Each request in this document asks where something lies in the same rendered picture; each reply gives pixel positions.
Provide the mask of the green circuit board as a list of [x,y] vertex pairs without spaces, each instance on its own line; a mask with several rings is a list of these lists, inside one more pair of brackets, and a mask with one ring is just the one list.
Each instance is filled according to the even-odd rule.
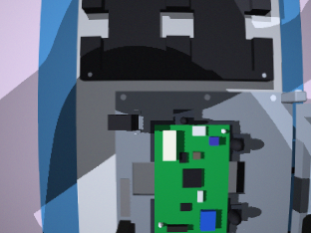
[[229,124],[155,124],[155,233],[226,233],[228,173]]

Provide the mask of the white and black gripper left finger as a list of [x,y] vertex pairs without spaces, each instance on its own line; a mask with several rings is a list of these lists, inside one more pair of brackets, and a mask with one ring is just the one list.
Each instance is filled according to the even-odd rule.
[[120,220],[116,233],[136,233],[135,223],[131,223],[131,220]]

